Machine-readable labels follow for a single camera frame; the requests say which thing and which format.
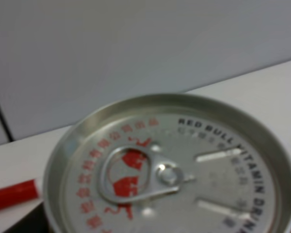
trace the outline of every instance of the can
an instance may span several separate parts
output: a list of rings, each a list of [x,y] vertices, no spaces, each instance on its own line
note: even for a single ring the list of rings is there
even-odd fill
[[[55,147],[43,192],[56,233],[291,232],[291,159],[276,137],[187,94],[91,113]]]

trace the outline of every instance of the red marker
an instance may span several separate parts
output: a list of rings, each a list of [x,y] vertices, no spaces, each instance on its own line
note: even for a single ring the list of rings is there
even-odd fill
[[[0,189],[0,210],[42,197],[42,179],[37,178]]]

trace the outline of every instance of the white table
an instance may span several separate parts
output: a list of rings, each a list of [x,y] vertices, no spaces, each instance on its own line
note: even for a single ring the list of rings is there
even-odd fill
[[[273,131],[291,155],[291,62],[189,91],[236,106]],[[64,127],[0,146],[0,188],[41,177],[48,157]],[[41,200],[0,211],[0,232],[6,230]]]

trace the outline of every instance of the red bull logo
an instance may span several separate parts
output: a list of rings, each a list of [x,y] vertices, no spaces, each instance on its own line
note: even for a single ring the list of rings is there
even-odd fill
[[[129,141],[135,141],[136,145],[146,147],[151,139],[141,142],[138,138],[129,137]],[[112,183],[114,193],[119,197],[136,196],[145,186],[147,169],[146,156],[137,150],[129,150],[114,160],[108,169],[108,180]],[[116,210],[107,207],[104,212],[115,215],[120,213],[121,209],[125,209],[128,219],[133,219],[131,204],[120,204]]]

